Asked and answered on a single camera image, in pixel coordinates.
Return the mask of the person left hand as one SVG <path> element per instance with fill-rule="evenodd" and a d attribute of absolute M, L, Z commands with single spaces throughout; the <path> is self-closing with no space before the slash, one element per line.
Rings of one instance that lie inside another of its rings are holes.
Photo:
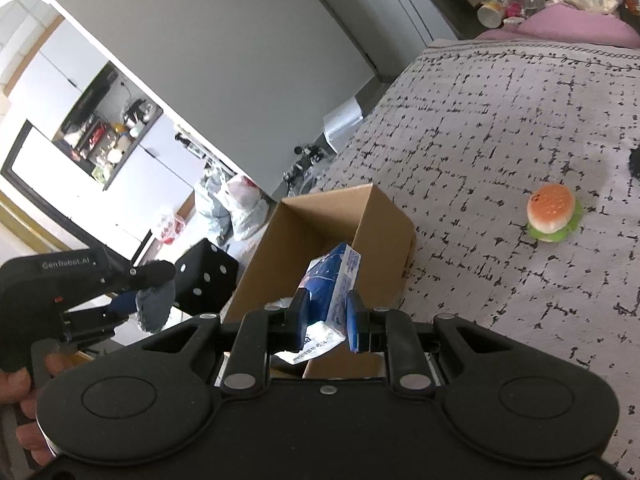
<path fill-rule="evenodd" d="M 32 386 L 32 376 L 25 367 L 13 373 L 1 372 L 1 405 L 14 408 L 17 405 L 27 422 L 14 430 L 16 442 L 40 467 L 54 459 L 36 422 L 39 390 Z"/>

